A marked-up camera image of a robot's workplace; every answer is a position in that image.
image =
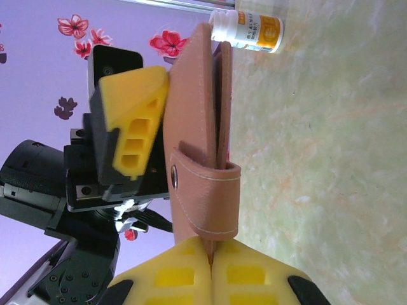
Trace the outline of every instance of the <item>red flower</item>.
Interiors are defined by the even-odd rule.
[[[75,53],[80,55],[80,57],[87,59],[92,50],[92,42],[88,41],[75,41]]]
[[[149,41],[150,46],[158,50],[159,55],[168,55],[177,57],[179,52],[184,48],[187,39],[182,39],[177,32],[164,30],[162,36],[156,35]]]
[[[82,20],[79,15],[72,15],[71,19],[58,18],[58,30],[65,36],[74,36],[81,39],[86,35],[89,26],[88,20]]]
[[[103,35],[103,30],[94,30],[92,29],[90,31],[90,35],[92,35],[92,42],[93,44],[104,44],[105,46],[110,46],[111,45],[111,38],[108,35]]]

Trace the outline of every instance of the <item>flower decal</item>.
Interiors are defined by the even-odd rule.
[[[103,44],[105,46],[112,45],[112,39],[110,36],[104,34],[103,29],[86,31],[89,28],[89,21],[82,19],[79,15],[74,14],[71,19],[58,18],[58,30],[65,36],[72,36],[74,41],[74,53],[81,58],[87,60],[92,52],[92,46],[96,44]],[[89,34],[89,38],[81,41],[86,35]]]
[[[68,100],[65,97],[61,97],[58,100],[58,105],[53,110],[54,115],[63,120],[68,120],[73,114],[74,108],[78,103],[74,102],[74,99],[70,97]]]
[[[92,29],[90,31],[90,35],[92,36],[93,44],[104,44],[105,46],[110,46],[111,38],[108,35],[104,35],[104,30],[99,29],[95,30]]]
[[[156,35],[149,41],[149,45],[161,56],[177,57],[184,48],[187,39],[181,39],[178,32],[164,30],[162,35]]]
[[[92,42],[88,41],[75,41],[75,48],[74,51],[78,54],[81,58],[88,59],[90,52],[92,51]]]
[[[58,18],[58,30],[65,36],[74,36],[75,39],[84,38],[88,29],[89,21],[82,20],[79,15],[73,15],[71,19]]]
[[[0,43],[0,52],[4,51],[4,44]],[[5,64],[7,61],[7,53],[0,53],[0,64]]]

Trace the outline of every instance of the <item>cable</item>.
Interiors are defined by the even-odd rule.
[[[156,229],[172,233],[172,223],[165,217],[161,216],[159,213],[146,208],[144,211],[132,211],[125,213],[124,219],[134,217],[137,220],[145,223],[150,227],[155,227]]]

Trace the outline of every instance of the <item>tabletop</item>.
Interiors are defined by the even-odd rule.
[[[407,2],[240,0],[284,21],[276,54],[235,50],[238,239],[332,304],[407,303]]]

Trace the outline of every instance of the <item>dark flower decal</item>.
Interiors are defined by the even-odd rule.
[[[56,106],[53,110],[54,115],[63,120],[68,120],[73,114],[74,108],[78,103],[74,102],[74,99],[70,97],[68,100],[61,97],[58,101],[59,106]]]

